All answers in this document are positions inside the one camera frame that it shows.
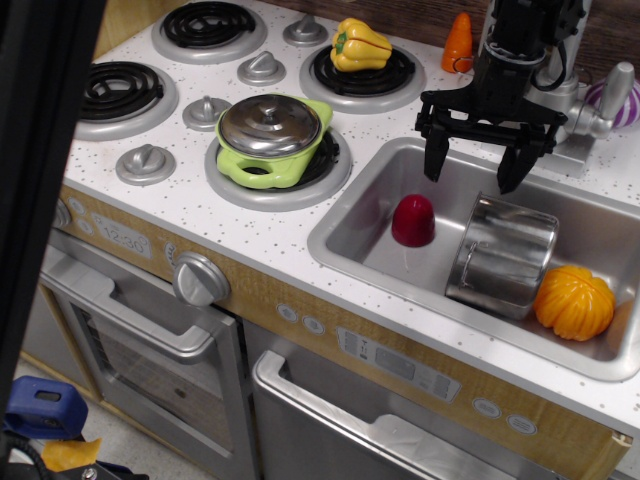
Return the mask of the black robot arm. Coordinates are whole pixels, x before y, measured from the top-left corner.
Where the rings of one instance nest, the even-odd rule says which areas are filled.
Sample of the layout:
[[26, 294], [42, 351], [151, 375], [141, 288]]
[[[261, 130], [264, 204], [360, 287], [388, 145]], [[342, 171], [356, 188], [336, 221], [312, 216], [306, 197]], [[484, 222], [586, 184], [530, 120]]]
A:
[[537, 160], [552, 153], [565, 113], [526, 99], [529, 88], [559, 89], [569, 76], [566, 40], [587, 11], [580, 1], [496, 1], [493, 23], [474, 61], [471, 82], [425, 91], [415, 128], [425, 138], [424, 174], [438, 181], [450, 141], [460, 138], [505, 151], [497, 171], [501, 193], [514, 191]]

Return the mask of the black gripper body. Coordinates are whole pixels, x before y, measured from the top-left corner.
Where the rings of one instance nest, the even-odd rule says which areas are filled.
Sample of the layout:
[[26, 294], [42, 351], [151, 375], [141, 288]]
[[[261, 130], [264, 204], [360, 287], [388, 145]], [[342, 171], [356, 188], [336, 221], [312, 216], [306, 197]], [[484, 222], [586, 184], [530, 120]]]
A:
[[415, 129], [422, 133], [428, 116], [448, 112], [450, 139], [461, 138], [509, 146], [522, 124], [544, 127], [544, 151], [553, 151], [555, 136], [565, 114], [525, 98], [539, 61], [485, 51], [477, 59], [475, 75], [467, 86], [454, 90], [430, 90], [421, 94], [422, 110]]

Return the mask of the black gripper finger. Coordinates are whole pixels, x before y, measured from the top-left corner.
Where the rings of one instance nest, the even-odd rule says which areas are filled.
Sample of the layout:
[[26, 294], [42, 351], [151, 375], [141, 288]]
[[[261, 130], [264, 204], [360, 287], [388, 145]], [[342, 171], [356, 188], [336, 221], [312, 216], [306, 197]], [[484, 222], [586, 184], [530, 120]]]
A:
[[525, 179], [544, 151], [544, 127], [522, 124], [507, 146], [497, 172], [501, 194], [513, 192]]
[[439, 180], [449, 151], [449, 120], [448, 112], [433, 112], [422, 128], [426, 139], [424, 174], [433, 182]]

